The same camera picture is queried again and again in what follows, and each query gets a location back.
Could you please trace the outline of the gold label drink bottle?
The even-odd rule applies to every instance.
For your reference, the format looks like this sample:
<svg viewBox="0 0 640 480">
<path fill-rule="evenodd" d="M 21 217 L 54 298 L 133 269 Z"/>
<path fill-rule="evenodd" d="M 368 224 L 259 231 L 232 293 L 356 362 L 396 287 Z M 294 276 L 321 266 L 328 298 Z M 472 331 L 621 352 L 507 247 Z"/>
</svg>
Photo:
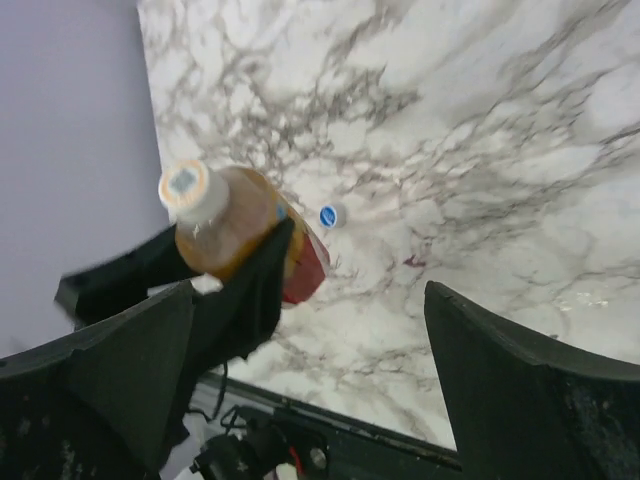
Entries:
<svg viewBox="0 0 640 480">
<path fill-rule="evenodd" d="M 186 264 L 226 283 L 270 231 L 289 218 L 294 230 L 285 258 L 283 303 L 290 307 L 308 301 L 330 267 L 329 253 L 317 235 L 258 171 L 241 166 L 209 167 L 228 182 L 230 201 L 215 221 L 188 224 L 169 215 L 175 221 L 177 248 Z"/>
</svg>

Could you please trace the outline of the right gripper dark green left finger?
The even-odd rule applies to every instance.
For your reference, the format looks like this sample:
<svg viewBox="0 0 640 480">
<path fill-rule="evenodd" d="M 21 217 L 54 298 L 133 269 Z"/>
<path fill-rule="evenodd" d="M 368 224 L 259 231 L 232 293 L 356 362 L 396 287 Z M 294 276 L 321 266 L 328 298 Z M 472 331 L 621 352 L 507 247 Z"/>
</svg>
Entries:
<svg viewBox="0 0 640 480">
<path fill-rule="evenodd" d="M 191 331 L 182 283 L 1 361 L 4 479 L 156 479 Z"/>
</svg>

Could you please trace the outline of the blue white bottle cap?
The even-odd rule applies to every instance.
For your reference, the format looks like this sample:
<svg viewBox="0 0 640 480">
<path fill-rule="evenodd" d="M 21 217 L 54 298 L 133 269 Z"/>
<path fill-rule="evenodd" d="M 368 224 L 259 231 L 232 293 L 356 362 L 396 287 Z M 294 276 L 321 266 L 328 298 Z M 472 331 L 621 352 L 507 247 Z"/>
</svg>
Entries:
<svg viewBox="0 0 640 480">
<path fill-rule="evenodd" d="M 346 208 L 339 202 L 323 205 L 318 214 L 320 224 L 326 229 L 341 228 L 346 224 Z"/>
</svg>

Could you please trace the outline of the white QR code bottle cap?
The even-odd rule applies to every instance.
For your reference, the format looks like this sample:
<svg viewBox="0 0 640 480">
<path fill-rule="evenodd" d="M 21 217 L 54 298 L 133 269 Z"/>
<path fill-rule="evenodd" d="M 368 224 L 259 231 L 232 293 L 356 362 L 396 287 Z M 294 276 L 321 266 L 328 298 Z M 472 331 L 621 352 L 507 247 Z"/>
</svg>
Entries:
<svg viewBox="0 0 640 480">
<path fill-rule="evenodd" d="M 215 221 L 230 201 L 225 178 L 199 160 L 180 162 L 166 169 L 159 180 L 158 195 L 171 217 L 188 224 Z"/>
</svg>

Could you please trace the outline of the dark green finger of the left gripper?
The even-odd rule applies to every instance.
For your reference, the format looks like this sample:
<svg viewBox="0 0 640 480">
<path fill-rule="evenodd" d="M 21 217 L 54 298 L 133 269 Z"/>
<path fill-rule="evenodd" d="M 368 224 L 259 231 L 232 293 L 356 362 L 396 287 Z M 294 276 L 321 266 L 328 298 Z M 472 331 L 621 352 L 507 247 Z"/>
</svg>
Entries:
<svg viewBox="0 0 640 480">
<path fill-rule="evenodd" d="M 76 325 L 93 325 L 148 298 L 148 291 L 196 277 L 168 227 L 127 253 L 61 277 L 54 301 Z"/>
<path fill-rule="evenodd" d="M 293 233 L 281 221 L 217 292 L 194 306 L 189 374 L 199 377 L 235 358 L 247 358 L 267 342 L 281 317 L 285 256 Z"/>
</svg>

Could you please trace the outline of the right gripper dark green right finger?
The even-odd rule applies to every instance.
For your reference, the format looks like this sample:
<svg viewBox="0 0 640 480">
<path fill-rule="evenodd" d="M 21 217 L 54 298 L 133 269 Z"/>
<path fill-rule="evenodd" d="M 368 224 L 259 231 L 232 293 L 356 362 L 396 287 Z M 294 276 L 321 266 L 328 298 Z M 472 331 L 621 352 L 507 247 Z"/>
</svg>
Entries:
<svg viewBox="0 0 640 480">
<path fill-rule="evenodd" d="M 424 317 L 467 479 L 636 479 L 639 368 L 503 318 L 442 283 Z"/>
</svg>

